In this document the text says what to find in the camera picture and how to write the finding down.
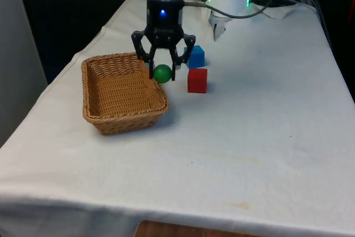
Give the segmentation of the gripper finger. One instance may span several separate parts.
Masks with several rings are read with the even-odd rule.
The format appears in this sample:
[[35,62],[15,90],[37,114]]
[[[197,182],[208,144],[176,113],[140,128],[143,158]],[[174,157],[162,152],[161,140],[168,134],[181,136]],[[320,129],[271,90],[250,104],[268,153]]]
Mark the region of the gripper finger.
[[156,47],[152,45],[150,47],[150,52],[147,53],[142,45],[142,38],[145,36],[145,31],[134,31],[131,35],[131,39],[136,51],[137,57],[144,61],[144,63],[148,64],[149,68],[149,78],[153,79],[154,77],[154,55],[156,51]]
[[[178,56],[177,50],[176,50],[176,45],[180,42],[180,40],[184,40],[185,45],[186,45],[186,51],[183,53],[183,55]],[[191,56],[193,47],[196,42],[196,37],[193,35],[188,35],[188,34],[179,34],[179,35],[174,35],[168,38],[168,49],[171,55],[172,59],[172,67],[171,67],[171,80],[175,80],[175,72],[176,72],[176,67],[181,66],[183,63],[186,64],[189,61],[189,58]]]

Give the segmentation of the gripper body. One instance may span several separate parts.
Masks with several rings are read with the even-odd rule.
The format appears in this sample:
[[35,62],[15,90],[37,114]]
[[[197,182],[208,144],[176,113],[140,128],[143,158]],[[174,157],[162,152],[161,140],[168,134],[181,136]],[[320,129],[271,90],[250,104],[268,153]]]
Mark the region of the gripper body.
[[156,48],[173,49],[184,36],[183,0],[147,0],[145,36]]

